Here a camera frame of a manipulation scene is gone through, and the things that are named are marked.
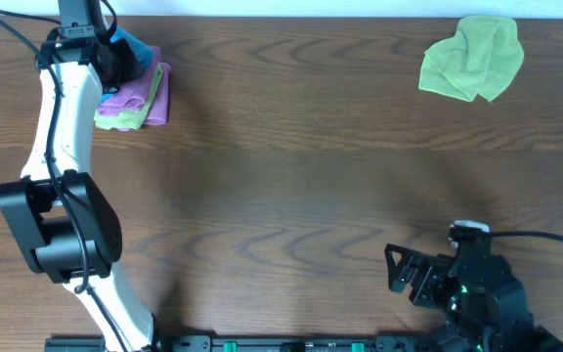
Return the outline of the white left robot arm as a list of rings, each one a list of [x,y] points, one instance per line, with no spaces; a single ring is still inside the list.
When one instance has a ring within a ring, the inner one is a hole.
[[[102,1],[62,1],[61,24],[36,49],[42,100],[19,180],[0,209],[28,268],[73,293],[104,335],[102,351],[153,351],[155,320],[119,264],[116,213],[91,176],[94,113],[102,95],[142,75],[128,43],[113,41]]]

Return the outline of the blue microfiber cloth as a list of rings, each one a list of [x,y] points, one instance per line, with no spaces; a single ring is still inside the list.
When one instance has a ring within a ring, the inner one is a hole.
[[[134,37],[132,34],[124,30],[122,27],[118,27],[111,41],[115,42],[118,39],[124,38],[131,46],[136,57],[141,62],[144,68],[146,68],[152,60],[152,50],[147,44],[140,41],[138,38]],[[101,103],[107,98],[111,97],[113,94],[104,94]]]

